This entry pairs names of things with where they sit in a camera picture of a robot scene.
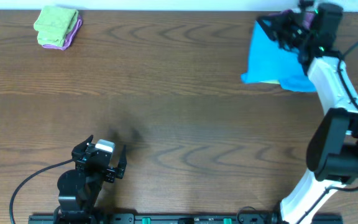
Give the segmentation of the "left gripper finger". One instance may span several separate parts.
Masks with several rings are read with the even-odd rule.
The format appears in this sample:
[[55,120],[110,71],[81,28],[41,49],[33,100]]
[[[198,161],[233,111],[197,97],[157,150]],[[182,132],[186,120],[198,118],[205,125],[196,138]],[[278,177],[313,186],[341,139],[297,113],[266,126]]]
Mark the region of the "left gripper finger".
[[93,140],[93,135],[90,135],[87,139],[85,139],[83,142],[79,143],[78,145],[76,145],[72,152],[71,152],[71,156],[73,159],[80,159],[85,155],[85,152],[88,148],[88,145],[92,142]]
[[126,145],[123,146],[122,152],[119,158],[119,162],[116,167],[116,178],[122,179],[126,171]]

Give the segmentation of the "blue microfiber cloth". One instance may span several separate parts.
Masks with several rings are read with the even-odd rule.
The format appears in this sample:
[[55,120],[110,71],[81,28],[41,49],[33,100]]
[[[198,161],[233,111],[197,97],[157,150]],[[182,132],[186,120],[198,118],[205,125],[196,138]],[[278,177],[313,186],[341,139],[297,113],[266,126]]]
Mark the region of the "blue microfiber cloth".
[[247,71],[241,75],[245,84],[278,80],[284,90],[305,93],[316,91],[298,62],[298,52],[281,49],[277,42],[267,37],[257,22],[254,23],[247,65]]

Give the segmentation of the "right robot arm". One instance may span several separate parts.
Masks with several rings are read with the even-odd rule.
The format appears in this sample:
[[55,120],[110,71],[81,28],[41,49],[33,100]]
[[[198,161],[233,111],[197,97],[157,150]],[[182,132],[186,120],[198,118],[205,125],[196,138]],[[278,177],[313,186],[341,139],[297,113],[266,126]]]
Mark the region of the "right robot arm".
[[280,49],[297,54],[324,111],[308,144],[305,174],[266,223],[337,223],[340,217],[321,215],[319,209],[338,191],[358,191],[358,94],[346,73],[346,54],[334,48],[344,10],[324,2],[309,14],[312,5],[300,1],[298,12],[256,20]]

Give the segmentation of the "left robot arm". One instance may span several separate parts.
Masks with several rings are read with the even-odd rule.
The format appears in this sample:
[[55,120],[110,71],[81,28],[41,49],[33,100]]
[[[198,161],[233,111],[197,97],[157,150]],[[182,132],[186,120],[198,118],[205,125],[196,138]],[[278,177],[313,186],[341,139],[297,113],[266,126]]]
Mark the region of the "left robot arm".
[[60,206],[53,213],[54,223],[109,223],[110,216],[96,209],[95,203],[105,182],[122,179],[127,166],[126,147],[116,167],[111,167],[115,144],[93,136],[76,145],[71,156],[75,168],[63,173],[57,182]]

